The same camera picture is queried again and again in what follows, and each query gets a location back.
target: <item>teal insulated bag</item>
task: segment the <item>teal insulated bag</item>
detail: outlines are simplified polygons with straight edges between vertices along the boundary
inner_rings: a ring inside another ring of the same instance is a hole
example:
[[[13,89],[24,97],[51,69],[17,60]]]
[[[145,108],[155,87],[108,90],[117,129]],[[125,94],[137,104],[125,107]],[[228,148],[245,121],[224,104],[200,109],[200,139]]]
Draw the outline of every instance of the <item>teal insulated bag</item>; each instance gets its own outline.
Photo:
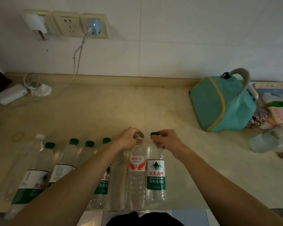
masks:
[[[243,84],[233,74],[240,74]],[[246,90],[255,91],[249,82],[249,72],[238,68],[222,76],[204,78],[194,86],[190,98],[201,128],[206,132],[243,129],[256,110]]]

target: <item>white power bank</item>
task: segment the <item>white power bank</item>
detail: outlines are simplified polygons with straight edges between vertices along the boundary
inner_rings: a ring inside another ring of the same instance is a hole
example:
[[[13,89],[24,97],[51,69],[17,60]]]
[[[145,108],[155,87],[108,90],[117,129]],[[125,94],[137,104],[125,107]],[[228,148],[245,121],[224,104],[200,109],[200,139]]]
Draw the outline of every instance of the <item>white power bank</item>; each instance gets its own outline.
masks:
[[[0,104],[7,105],[14,100],[26,95],[28,91],[20,84],[17,84],[0,93]]]

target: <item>power socket panel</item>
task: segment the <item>power socket panel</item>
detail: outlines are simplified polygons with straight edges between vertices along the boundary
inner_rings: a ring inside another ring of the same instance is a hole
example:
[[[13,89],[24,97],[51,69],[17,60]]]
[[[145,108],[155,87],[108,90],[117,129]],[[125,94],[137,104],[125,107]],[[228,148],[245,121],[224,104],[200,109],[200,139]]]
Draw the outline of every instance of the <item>power socket panel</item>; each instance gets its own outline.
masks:
[[[69,12],[53,12],[53,16],[63,36],[84,37],[79,14]]]
[[[45,27],[48,30],[48,33],[50,35],[56,35],[59,36],[58,28],[53,20],[53,16],[49,11],[46,10],[30,10],[30,9],[25,9],[23,10],[23,13],[28,13],[28,14],[37,14],[41,16],[44,21],[45,21]]]
[[[108,20],[106,18],[106,15],[104,14],[89,14],[89,13],[84,13],[81,14],[81,20],[82,20],[82,25],[84,29],[84,33],[87,33],[87,23],[90,18],[97,18],[101,21],[102,27],[100,29],[100,33],[98,36],[89,36],[90,39],[109,39],[109,31],[108,31]]]

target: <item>person's right arm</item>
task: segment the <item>person's right arm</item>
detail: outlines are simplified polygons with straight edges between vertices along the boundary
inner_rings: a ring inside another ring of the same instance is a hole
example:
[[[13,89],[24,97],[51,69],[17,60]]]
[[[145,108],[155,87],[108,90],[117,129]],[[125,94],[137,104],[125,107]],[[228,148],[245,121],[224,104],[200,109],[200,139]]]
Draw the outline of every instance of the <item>person's right arm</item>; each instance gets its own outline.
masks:
[[[222,226],[283,226],[283,219],[188,148],[174,130],[151,136],[180,160]]]

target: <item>forearm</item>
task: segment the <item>forearm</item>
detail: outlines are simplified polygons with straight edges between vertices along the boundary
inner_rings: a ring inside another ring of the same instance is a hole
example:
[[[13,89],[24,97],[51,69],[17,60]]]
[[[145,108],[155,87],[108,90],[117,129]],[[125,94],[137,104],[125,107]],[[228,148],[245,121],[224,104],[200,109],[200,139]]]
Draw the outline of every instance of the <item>forearm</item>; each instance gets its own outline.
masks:
[[[252,195],[207,164],[186,146],[179,160],[185,165],[219,224],[283,225],[283,219]]]
[[[76,225],[117,153],[117,147],[107,144],[31,201],[9,225]]]

